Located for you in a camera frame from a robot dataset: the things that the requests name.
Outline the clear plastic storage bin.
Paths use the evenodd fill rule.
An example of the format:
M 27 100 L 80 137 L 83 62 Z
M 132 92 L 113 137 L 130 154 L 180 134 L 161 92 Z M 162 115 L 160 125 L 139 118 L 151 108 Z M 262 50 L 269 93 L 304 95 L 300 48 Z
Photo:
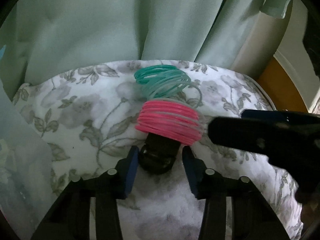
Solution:
M 31 239 L 52 205 L 52 152 L 1 89 L 1 211 L 20 239 Z

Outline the green curtain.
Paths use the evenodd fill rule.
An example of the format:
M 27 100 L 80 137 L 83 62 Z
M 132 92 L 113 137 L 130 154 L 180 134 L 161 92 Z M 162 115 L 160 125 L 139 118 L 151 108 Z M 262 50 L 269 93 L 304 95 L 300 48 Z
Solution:
M 230 69 L 260 13 L 291 0 L 1 0 L 1 82 L 9 97 L 71 69 L 183 60 Z

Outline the teal bangle stack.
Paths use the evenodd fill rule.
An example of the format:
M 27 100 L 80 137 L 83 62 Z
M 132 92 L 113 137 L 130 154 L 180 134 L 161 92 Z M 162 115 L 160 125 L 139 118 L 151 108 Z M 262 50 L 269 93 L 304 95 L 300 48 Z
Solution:
M 135 72 L 134 78 L 137 84 L 141 85 L 142 94 L 148 99 L 168 99 L 187 87 L 195 88 L 199 93 L 199 99 L 193 108 L 200 107 L 202 103 L 202 92 L 191 81 L 191 78 L 184 71 L 175 66 L 160 64 L 139 69 Z

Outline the black small clip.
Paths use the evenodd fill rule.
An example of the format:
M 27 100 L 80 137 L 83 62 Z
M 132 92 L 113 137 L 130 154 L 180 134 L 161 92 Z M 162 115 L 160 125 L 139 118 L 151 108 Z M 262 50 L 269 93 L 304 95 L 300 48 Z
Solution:
M 165 174 L 172 169 L 180 146 L 179 141 L 149 133 L 138 154 L 138 163 L 151 175 Z

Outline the white bed headboard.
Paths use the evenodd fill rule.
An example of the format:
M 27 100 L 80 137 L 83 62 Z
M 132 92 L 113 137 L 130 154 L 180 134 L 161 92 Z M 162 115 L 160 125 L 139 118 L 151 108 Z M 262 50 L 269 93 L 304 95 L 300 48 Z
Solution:
M 312 112 L 319 79 L 303 46 L 308 11 L 291 0 L 284 19 L 259 13 L 231 69 L 263 88 L 279 110 Z

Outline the pink bangle stack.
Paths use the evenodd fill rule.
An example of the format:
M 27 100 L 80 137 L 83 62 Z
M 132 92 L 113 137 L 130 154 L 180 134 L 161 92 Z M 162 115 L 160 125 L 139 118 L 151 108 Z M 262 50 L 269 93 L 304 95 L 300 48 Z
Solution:
M 140 132 L 160 135 L 187 146 L 199 141 L 204 132 L 197 110 L 169 99 L 145 102 L 135 128 Z

